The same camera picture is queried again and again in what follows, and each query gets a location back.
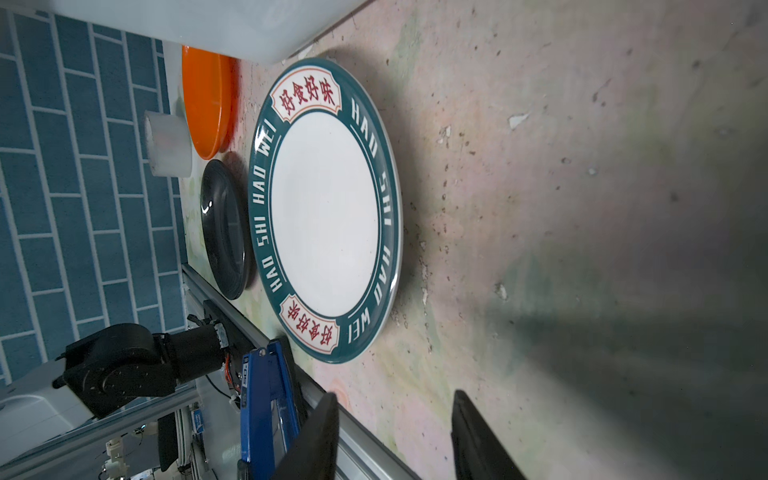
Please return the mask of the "green rimmed white plate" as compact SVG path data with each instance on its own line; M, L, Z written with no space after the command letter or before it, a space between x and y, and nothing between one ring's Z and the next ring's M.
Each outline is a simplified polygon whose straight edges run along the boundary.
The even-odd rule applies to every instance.
M251 239L288 336L329 364L365 353L402 277L404 214L385 124L333 61L288 67L269 90L250 150Z

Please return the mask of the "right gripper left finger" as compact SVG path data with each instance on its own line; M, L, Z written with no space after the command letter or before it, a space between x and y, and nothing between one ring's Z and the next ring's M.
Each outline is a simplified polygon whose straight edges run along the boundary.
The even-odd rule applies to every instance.
M334 479L339 443L337 396L323 395L299 436L282 457L272 479Z

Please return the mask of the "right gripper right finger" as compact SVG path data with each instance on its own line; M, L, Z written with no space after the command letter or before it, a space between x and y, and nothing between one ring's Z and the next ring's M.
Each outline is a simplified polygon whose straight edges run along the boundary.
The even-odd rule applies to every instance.
M525 479L463 390L454 392L451 440L457 479Z

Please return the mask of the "orange plastic plate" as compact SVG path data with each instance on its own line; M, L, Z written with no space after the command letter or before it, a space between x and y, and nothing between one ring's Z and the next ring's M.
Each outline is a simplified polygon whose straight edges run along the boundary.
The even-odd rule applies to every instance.
M231 140L236 116L238 61L182 47L182 90L189 134L196 153L211 160Z

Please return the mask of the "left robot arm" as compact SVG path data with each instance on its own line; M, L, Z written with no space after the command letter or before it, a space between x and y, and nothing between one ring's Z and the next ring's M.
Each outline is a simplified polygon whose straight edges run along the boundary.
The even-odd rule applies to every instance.
M137 398L173 394L222 367L228 346L219 324L168 334L133 323L68 345L56 359L2 388L2 463Z

